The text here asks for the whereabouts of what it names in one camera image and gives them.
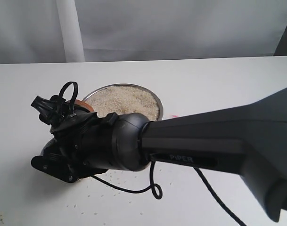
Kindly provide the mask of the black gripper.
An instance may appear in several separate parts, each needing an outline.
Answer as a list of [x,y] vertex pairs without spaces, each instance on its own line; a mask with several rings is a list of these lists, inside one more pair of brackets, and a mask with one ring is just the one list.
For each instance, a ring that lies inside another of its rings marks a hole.
[[113,131],[118,114],[99,118],[85,113],[52,127],[61,154],[41,153],[31,160],[31,166],[66,183],[75,183],[78,176],[91,176],[107,170],[119,169]]

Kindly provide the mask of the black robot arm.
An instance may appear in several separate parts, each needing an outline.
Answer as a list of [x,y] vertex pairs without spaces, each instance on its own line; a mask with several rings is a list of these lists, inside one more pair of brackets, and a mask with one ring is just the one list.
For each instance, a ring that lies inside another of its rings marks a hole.
[[74,183],[108,170],[141,171],[166,162],[240,175],[267,216],[287,211],[287,88],[255,103],[163,121],[140,113],[99,118],[63,94],[32,107],[53,138],[31,165]]

